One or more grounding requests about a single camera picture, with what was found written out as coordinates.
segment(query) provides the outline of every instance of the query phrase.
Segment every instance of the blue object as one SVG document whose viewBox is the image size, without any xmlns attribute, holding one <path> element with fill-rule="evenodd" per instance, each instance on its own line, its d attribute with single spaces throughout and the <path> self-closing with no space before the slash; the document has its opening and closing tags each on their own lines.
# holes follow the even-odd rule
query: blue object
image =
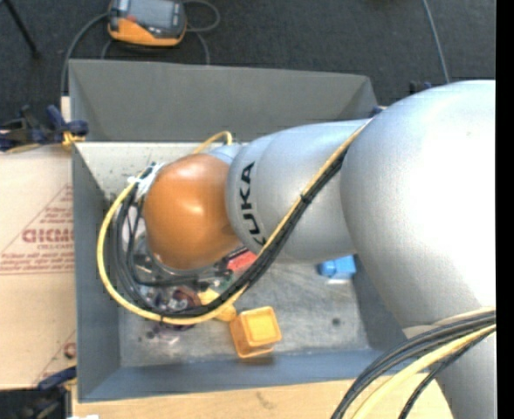
<svg viewBox="0 0 514 419">
<path fill-rule="evenodd" d="M 351 255 L 325 261 L 317 265 L 317 272 L 330 279 L 350 279 L 355 274 L 355 259 Z"/>
<path fill-rule="evenodd" d="M 60 143 L 64 132 L 77 136 L 88 134 L 88 123 L 84 120 L 66 122 L 55 106 L 47 107 L 49 122 L 37 120 L 28 106 L 22 107 L 17 119 L 0 124 L 0 151 L 27 145 Z"/>
</svg>

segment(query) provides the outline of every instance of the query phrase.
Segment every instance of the orange device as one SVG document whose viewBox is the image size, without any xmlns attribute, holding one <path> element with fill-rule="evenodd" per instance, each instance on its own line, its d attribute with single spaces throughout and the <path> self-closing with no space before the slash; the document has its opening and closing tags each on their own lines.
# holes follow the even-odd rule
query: orange device
<svg viewBox="0 0 514 419">
<path fill-rule="evenodd" d="M 144 46 L 174 46 L 187 30 L 181 0 L 112 0 L 109 25 L 112 38 Z"/>
</svg>

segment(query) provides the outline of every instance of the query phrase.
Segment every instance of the cable bundle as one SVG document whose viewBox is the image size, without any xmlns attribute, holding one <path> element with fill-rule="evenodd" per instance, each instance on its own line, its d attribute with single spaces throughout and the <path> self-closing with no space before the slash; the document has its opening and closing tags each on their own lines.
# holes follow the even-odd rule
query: cable bundle
<svg viewBox="0 0 514 419">
<path fill-rule="evenodd" d="M 417 359 L 374 390 L 350 416 L 363 419 L 384 395 L 427 367 L 434 365 L 408 399 L 399 419 L 405 419 L 425 387 L 448 365 L 460 358 L 475 344 L 497 330 L 496 311 L 475 313 L 445 326 L 438 326 L 404 341 L 374 361 L 355 380 L 342 398 L 331 419 L 342 419 L 350 405 L 381 375 L 409 359 Z"/>
</svg>

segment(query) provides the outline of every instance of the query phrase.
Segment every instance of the cardboard sheet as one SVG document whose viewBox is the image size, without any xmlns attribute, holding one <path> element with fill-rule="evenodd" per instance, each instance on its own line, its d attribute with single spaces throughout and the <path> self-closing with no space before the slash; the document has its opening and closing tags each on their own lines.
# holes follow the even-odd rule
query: cardboard sheet
<svg viewBox="0 0 514 419">
<path fill-rule="evenodd" d="M 0 153 L 0 390 L 76 362 L 71 155 Z"/>
</svg>

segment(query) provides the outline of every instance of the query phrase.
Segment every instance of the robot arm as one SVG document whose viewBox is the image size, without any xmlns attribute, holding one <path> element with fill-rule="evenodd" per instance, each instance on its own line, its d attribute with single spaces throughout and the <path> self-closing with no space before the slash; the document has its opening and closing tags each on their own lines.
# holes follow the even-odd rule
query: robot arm
<svg viewBox="0 0 514 419">
<path fill-rule="evenodd" d="M 404 329 L 495 306 L 494 131 L 495 83 L 462 82 L 372 120 L 296 127 L 186 157 L 161 170 L 144 198 L 148 248 L 175 275 L 204 272 L 239 244 L 259 264 L 357 252 Z M 261 259 L 294 201 L 308 208 L 278 253 Z M 254 283 L 240 281 L 231 299 Z M 203 312 L 191 306 L 188 315 Z M 439 378 L 456 417 L 496 416 L 495 341 L 459 363 Z"/>
</svg>

